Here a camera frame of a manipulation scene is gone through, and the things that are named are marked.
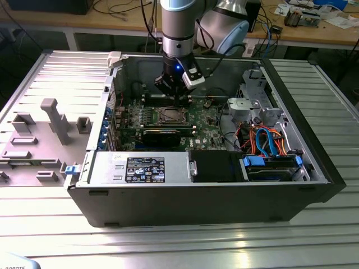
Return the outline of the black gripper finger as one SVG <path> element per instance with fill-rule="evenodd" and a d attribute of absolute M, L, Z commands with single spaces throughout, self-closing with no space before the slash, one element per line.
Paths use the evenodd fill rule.
<path fill-rule="evenodd" d="M 178 81 L 171 75 L 162 74 L 155 78 L 154 85 L 167 97 L 173 101 L 174 106 L 180 105 L 178 94 Z"/>
<path fill-rule="evenodd" d="M 180 83 L 179 86 L 179 105 L 181 107 L 187 107 L 188 106 L 188 93 L 187 93 L 187 87 L 184 82 Z"/>

